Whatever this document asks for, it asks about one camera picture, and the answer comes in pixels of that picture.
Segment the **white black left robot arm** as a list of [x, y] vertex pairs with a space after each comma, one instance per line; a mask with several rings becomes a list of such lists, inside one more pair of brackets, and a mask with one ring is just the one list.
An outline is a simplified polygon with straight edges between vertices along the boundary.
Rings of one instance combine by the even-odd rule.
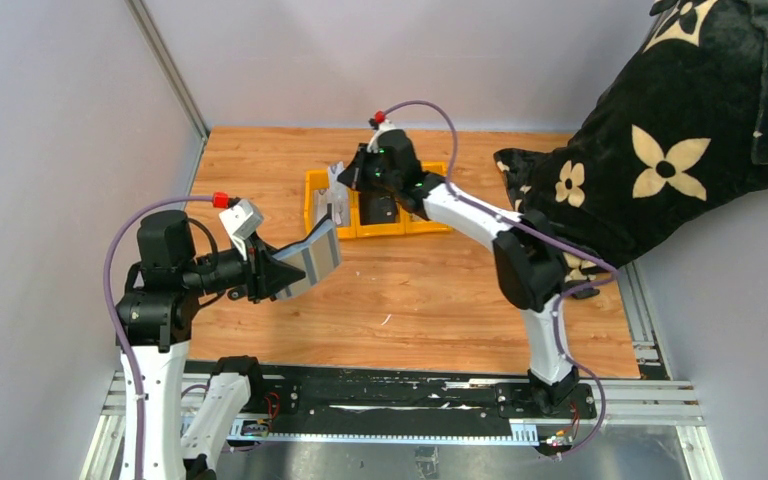
[[282, 398], [266, 386], [258, 360], [231, 356], [215, 363], [201, 406], [183, 420], [196, 315], [221, 298], [259, 303], [297, 297], [340, 262], [330, 221], [279, 249], [257, 235], [255, 208], [237, 204], [221, 219], [230, 247], [198, 255], [192, 235], [198, 222], [185, 212], [136, 218], [140, 258], [128, 271], [122, 297], [108, 303], [125, 374], [124, 479], [212, 479], [240, 412], [274, 418], [281, 411]]

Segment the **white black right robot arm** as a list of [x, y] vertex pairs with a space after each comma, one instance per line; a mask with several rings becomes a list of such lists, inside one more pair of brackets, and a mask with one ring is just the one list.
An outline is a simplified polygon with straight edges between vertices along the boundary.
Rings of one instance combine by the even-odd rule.
[[465, 193], [424, 168], [401, 129], [360, 144], [337, 179], [361, 194], [388, 195], [406, 212], [449, 226], [490, 251], [499, 289], [526, 328], [531, 402], [544, 414], [567, 402], [580, 381], [563, 319], [568, 265], [542, 214], [503, 210]]

